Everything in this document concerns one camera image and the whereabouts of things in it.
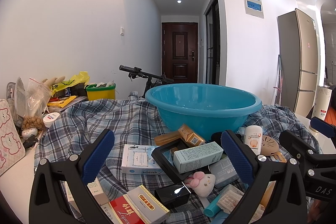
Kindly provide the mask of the white tissue pack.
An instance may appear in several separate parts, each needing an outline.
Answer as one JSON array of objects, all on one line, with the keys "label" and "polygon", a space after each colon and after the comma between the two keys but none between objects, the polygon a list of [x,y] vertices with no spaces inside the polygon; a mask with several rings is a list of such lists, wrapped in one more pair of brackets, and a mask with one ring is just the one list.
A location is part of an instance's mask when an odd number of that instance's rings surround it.
[{"label": "white tissue pack", "polygon": [[219,195],[217,206],[225,213],[230,214],[239,203],[243,195],[244,192],[229,184],[223,189],[222,193]]}]

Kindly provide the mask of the pink white plush toy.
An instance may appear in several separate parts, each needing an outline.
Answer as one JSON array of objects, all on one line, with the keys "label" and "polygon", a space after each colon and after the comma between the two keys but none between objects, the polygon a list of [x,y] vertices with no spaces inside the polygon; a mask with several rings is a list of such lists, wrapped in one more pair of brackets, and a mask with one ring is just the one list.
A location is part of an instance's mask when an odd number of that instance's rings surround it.
[{"label": "pink white plush toy", "polygon": [[215,175],[198,171],[186,178],[184,184],[192,189],[197,196],[206,198],[213,191],[215,181]]}]

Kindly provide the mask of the pale green printed box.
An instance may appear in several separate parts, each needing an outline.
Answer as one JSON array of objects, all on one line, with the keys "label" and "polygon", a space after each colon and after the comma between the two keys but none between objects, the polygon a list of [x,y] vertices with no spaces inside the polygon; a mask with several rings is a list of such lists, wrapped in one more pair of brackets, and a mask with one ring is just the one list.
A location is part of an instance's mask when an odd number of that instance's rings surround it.
[{"label": "pale green printed box", "polygon": [[175,151],[173,163],[180,174],[190,172],[221,159],[223,149],[215,141],[196,147]]}]

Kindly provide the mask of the red white cigarette box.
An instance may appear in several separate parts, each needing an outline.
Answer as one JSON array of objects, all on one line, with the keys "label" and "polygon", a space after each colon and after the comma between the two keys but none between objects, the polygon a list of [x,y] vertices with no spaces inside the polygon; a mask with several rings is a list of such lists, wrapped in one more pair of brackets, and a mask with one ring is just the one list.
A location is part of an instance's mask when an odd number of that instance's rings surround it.
[{"label": "red white cigarette box", "polygon": [[101,208],[113,223],[120,224],[162,223],[170,217],[169,209],[143,185],[101,205]]}]

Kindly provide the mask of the beige white square box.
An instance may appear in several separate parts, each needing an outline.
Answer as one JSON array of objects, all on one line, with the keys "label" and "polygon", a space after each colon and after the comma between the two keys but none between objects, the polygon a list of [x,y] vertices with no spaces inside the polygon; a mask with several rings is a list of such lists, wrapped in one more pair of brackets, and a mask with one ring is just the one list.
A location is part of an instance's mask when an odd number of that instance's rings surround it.
[{"label": "beige white square box", "polygon": [[272,192],[273,192],[273,189],[274,189],[274,186],[275,186],[276,182],[275,181],[271,181],[269,182],[268,186],[267,186],[267,189],[260,201],[260,204],[259,206],[257,207],[254,215],[252,216],[251,220],[249,221],[249,223],[254,223],[255,221],[259,220],[265,209],[266,209],[266,206],[268,205],[268,202],[270,200],[270,197],[272,195]]}]

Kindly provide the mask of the beige round vented disc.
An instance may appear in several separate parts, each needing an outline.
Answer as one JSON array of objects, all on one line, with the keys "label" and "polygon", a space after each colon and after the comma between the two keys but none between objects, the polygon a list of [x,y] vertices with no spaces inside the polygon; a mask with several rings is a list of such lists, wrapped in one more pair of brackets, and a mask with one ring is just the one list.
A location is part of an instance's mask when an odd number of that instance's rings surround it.
[{"label": "beige round vented disc", "polygon": [[261,154],[264,156],[272,156],[279,151],[278,143],[268,135],[262,136]]}]

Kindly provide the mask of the small white printed box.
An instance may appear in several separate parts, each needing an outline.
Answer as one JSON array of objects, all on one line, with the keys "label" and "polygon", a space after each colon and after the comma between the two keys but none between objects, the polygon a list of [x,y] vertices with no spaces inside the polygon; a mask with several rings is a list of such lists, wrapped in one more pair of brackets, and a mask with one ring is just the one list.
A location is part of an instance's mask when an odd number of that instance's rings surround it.
[{"label": "small white printed box", "polygon": [[[67,194],[67,200],[68,202],[75,208],[75,210],[79,213],[80,210],[76,205],[75,199],[72,196],[72,193],[68,187],[67,182],[64,183],[65,189],[66,189],[66,194]],[[106,194],[104,193],[98,178],[96,178],[94,180],[94,182],[89,183],[88,188],[90,190],[90,192],[92,193],[92,195],[94,196],[95,200],[97,201],[97,203],[101,206],[104,205],[106,203],[109,202],[108,197],[106,196]]]}]

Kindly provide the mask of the teal tube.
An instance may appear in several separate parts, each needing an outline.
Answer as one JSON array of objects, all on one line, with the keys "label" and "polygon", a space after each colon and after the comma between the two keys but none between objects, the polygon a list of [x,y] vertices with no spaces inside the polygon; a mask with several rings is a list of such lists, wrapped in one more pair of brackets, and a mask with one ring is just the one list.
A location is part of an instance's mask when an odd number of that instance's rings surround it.
[{"label": "teal tube", "polygon": [[218,214],[219,211],[221,211],[221,208],[218,207],[217,203],[219,200],[219,196],[217,196],[207,207],[205,207],[203,213],[209,217],[213,218],[215,215]]}]

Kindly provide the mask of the pink bear pouch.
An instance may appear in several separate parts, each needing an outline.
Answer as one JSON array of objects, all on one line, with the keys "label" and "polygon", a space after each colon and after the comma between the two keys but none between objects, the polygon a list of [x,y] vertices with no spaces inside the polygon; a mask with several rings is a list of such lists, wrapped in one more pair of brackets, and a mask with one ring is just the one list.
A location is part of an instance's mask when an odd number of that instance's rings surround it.
[{"label": "pink bear pouch", "polygon": [[0,106],[0,137],[0,175],[3,175],[26,154],[5,99],[1,99]]}]

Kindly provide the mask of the gold slim carton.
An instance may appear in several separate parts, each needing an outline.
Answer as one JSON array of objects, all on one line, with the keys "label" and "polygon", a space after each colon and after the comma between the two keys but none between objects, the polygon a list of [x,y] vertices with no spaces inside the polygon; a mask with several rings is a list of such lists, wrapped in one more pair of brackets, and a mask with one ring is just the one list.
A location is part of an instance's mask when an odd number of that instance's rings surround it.
[{"label": "gold slim carton", "polygon": [[181,137],[191,146],[199,146],[206,143],[205,139],[196,134],[189,126],[183,124],[179,129]]}]

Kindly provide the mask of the blue plaid cloth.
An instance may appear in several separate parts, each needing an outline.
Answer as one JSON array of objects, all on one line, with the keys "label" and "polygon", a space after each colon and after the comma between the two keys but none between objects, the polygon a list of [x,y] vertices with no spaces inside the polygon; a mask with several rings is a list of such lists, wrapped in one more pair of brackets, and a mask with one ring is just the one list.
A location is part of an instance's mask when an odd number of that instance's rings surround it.
[{"label": "blue plaid cloth", "polygon": [[[289,130],[322,154],[317,139],[287,107],[263,105],[258,112],[248,116],[242,127],[250,125],[262,127],[264,134],[276,141],[281,132]],[[155,189],[172,183],[165,174],[133,175],[121,171],[125,144],[154,145],[154,137],[170,132],[157,108],[140,98],[138,92],[131,92],[128,100],[86,101],[65,110],[39,141],[34,173],[41,159],[56,162],[64,161],[72,154],[81,154],[106,128],[114,132],[115,141],[97,178],[110,201],[141,184],[153,194]],[[212,219],[203,211],[200,198],[192,193],[188,203],[172,209],[170,217],[163,223],[210,223]]]}]

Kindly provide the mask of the white blue Raison box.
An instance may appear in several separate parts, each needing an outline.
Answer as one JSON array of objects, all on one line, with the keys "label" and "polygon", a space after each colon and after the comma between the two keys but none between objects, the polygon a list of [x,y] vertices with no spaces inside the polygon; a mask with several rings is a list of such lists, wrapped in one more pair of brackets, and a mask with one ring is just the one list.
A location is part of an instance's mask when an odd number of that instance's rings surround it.
[{"label": "white blue Raison box", "polygon": [[145,175],[163,174],[163,170],[151,156],[155,148],[157,148],[157,145],[124,145],[121,164],[122,173]]}]

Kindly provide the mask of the clear zip bag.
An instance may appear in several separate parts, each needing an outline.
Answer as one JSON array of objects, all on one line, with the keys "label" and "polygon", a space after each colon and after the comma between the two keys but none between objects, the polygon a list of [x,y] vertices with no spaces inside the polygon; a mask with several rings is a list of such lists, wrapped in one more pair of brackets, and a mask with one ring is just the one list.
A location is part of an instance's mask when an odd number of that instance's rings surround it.
[{"label": "clear zip bag", "polygon": [[29,79],[25,88],[23,81],[18,77],[14,90],[14,106],[20,117],[42,116],[51,98],[51,90],[44,84]]}]

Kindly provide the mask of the yellow plastic bag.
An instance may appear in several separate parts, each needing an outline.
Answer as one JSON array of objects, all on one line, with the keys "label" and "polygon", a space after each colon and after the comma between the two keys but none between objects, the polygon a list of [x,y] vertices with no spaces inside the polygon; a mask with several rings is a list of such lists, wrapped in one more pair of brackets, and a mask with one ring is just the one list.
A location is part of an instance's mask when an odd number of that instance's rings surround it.
[{"label": "yellow plastic bag", "polygon": [[81,71],[78,75],[72,76],[68,80],[61,81],[60,83],[54,84],[51,87],[52,95],[66,88],[71,88],[77,84],[87,84],[90,80],[88,72]]}]

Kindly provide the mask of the black bicycle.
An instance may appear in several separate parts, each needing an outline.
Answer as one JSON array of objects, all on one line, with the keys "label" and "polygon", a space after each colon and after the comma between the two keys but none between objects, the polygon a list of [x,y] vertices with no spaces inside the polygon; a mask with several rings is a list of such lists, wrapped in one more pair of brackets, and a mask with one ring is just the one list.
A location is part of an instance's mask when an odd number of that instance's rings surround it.
[{"label": "black bicycle", "polygon": [[128,77],[131,81],[138,78],[146,79],[145,90],[143,92],[142,98],[145,98],[146,92],[151,88],[174,83],[174,80],[167,78],[165,74],[157,76],[151,73],[144,72],[141,68],[138,67],[131,68],[120,65],[119,70],[128,73]]}]

